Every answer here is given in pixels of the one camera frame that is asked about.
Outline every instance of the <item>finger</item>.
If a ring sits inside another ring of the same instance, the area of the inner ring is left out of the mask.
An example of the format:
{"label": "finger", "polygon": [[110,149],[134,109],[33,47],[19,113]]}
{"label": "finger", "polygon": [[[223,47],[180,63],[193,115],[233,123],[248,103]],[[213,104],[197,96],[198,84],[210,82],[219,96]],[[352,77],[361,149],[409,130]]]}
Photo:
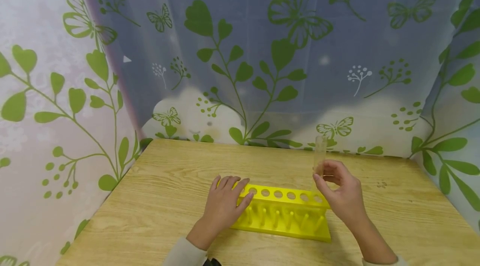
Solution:
{"label": "finger", "polygon": [[245,211],[247,206],[250,205],[253,199],[253,193],[248,193],[247,196],[243,197],[241,203],[237,206],[237,215],[240,217],[241,213]]}
{"label": "finger", "polygon": [[323,170],[323,175],[334,175],[334,174],[335,174],[335,171],[333,169],[325,168]]}
{"label": "finger", "polygon": [[336,178],[336,177],[334,177],[334,176],[324,175],[324,176],[323,176],[323,180],[324,180],[324,181],[329,181],[329,182],[334,183],[334,184],[336,184],[336,185],[338,185],[338,186],[341,186],[341,181],[340,181],[340,179],[339,179],[339,178]]}
{"label": "finger", "polygon": [[235,186],[233,189],[235,191],[236,196],[240,196],[240,193],[242,192],[243,188],[250,182],[250,178],[244,178],[243,180],[240,181],[240,183]]}
{"label": "finger", "polygon": [[313,180],[315,181],[315,185],[317,186],[317,189],[320,191],[320,193],[325,196],[325,199],[329,202],[331,199],[333,199],[334,193],[333,191],[327,186],[327,183],[323,178],[318,175],[318,174],[313,174]]}
{"label": "finger", "polygon": [[231,178],[231,175],[229,176],[224,176],[221,180],[220,183],[218,184],[217,189],[223,189],[225,187],[225,184],[227,184],[228,179]]}
{"label": "finger", "polygon": [[240,178],[237,176],[230,177],[227,181],[227,184],[225,184],[225,189],[231,190],[233,188],[233,185],[239,180]]}
{"label": "finger", "polygon": [[212,185],[210,186],[211,191],[217,189],[218,181],[220,181],[220,175],[217,175],[217,177],[213,179]]}
{"label": "finger", "polygon": [[325,160],[323,161],[323,167],[325,167],[324,169],[327,169],[328,171],[333,171],[334,175],[338,177],[346,177],[351,175],[347,167],[340,161]]}

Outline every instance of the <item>sleeve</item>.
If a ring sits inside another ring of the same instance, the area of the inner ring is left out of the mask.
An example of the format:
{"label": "sleeve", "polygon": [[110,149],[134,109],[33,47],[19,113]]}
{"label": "sleeve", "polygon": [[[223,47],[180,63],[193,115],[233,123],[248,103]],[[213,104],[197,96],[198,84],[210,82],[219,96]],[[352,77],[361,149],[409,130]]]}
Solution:
{"label": "sleeve", "polygon": [[163,261],[163,266],[202,266],[207,252],[196,248],[186,238],[180,238]]}
{"label": "sleeve", "polygon": [[[383,266],[408,266],[407,262],[405,262],[404,259],[402,259],[401,256],[397,256],[398,260],[396,263],[393,263],[393,264],[389,264],[389,265],[383,265]],[[363,266],[379,266],[381,264],[373,264],[373,263],[369,263],[367,262],[366,260],[362,259],[362,263],[363,263]]]}

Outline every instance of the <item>right hand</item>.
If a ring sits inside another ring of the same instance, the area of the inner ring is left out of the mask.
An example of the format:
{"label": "right hand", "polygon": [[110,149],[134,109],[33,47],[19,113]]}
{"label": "right hand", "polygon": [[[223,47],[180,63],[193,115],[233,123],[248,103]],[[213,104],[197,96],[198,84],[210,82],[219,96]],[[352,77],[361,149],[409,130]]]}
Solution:
{"label": "right hand", "polygon": [[[325,196],[332,211],[351,230],[368,216],[363,204],[360,180],[354,177],[340,161],[323,161],[323,176],[314,173],[313,180],[317,189]],[[332,190],[326,181],[340,186]]]}

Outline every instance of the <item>yellow plastic rack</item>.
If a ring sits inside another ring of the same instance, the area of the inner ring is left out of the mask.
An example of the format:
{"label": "yellow plastic rack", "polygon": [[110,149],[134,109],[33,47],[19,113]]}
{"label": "yellow plastic rack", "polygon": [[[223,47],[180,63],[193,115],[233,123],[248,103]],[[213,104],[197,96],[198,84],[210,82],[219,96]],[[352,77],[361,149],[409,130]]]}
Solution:
{"label": "yellow plastic rack", "polygon": [[239,203],[248,193],[254,193],[252,203],[232,228],[331,242],[330,206],[321,193],[247,184]]}

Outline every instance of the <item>wooden table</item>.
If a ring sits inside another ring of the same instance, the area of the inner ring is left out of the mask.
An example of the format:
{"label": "wooden table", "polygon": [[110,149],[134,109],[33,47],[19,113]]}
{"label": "wooden table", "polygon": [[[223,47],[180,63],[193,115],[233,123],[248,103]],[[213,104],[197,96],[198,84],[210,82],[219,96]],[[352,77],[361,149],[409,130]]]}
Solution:
{"label": "wooden table", "polygon": [[[312,152],[155,140],[57,265],[161,265],[202,215],[217,175],[309,190]],[[479,265],[480,238],[412,161],[334,155],[357,176],[372,221],[411,265]],[[360,265],[345,225],[327,212],[332,243],[225,231],[209,256],[231,265]]]}

